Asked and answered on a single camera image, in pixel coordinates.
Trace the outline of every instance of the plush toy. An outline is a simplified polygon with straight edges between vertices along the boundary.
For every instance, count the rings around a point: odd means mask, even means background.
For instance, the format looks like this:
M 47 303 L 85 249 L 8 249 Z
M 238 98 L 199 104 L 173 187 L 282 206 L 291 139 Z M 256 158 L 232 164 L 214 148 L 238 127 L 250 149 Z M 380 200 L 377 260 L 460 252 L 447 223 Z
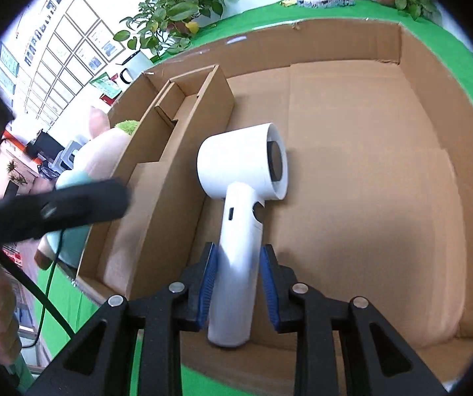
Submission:
M 77 152 L 73 169 L 64 171 L 58 177 L 55 188 L 62 189 L 110 178 L 137 125 L 137 121 L 124 121 L 110 129 L 108 116 L 102 110 L 91 107 L 89 133 L 92 140 Z M 64 231 L 59 254 L 61 261 L 72 268 L 79 266 L 88 231 L 89 226 Z M 40 268 L 48 269 L 55 258 L 60 232 L 49 232 L 40 240 L 35 253 L 35 262 Z

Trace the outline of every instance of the white kettle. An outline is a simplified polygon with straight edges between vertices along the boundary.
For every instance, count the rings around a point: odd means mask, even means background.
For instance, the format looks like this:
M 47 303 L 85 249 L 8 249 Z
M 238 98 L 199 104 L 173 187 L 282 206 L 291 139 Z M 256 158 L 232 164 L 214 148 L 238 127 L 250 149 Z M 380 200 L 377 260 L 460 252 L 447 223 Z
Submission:
M 143 71 L 150 68 L 154 63 L 140 50 L 130 55 L 122 64 L 118 64 L 124 67 L 119 72 L 119 77 L 126 84 L 129 85 L 135 79 L 137 79 Z M 130 80 L 125 79 L 124 74 L 127 74 Z

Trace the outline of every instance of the triangular cutout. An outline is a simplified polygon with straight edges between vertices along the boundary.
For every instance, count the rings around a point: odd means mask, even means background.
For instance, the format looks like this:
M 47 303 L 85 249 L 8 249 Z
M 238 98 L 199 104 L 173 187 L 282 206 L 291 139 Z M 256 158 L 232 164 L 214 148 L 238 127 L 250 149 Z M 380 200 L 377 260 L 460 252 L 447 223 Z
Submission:
M 410 361 L 399 351 L 379 325 L 370 323 L 370 333 L 376 346 L 383 375 L 393 377 L 412 369 Z
M 99 322 L 66 360 L 64 368 L 85 376 L 91 375 L 95 369 L 105 330 L 106 322 Z

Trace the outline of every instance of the yellow leaf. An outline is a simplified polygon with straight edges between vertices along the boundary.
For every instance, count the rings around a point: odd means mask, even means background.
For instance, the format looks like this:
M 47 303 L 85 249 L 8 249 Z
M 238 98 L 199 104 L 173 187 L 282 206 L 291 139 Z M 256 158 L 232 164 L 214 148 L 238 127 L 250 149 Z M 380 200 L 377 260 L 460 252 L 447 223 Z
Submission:
M 194 22 L 194 21 L 186 22 L 185 26 L 192 34 L 196 34 L 200 29 L 198 22 Z

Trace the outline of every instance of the person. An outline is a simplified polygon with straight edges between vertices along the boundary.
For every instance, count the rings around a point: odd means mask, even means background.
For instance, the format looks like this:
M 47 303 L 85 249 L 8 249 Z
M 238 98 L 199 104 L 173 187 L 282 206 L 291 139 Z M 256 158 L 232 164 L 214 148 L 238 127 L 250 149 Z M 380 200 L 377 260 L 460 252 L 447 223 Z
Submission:
M 15 317 L 16 298 L 11 282 L 0 269 L 0 364 L 9 366 L 15 363 L 22 350 L 18 336 L 18 320 Z

